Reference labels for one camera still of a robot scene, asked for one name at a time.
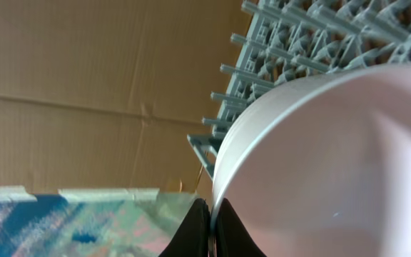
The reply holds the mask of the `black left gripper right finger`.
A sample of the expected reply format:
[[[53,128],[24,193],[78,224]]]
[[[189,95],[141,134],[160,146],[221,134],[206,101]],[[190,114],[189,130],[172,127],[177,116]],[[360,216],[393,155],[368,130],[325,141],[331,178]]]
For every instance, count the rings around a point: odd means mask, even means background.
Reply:
[[[266,257],[226,198],[216,220],[215,242],[217,257]]]

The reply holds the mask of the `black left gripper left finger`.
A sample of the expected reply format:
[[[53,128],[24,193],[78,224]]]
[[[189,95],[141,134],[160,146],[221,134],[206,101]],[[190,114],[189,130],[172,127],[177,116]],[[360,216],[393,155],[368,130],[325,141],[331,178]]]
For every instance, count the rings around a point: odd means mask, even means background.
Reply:
[[[210,212],[206,201],[197,198],[171,242],[160,257],[208,257]]]

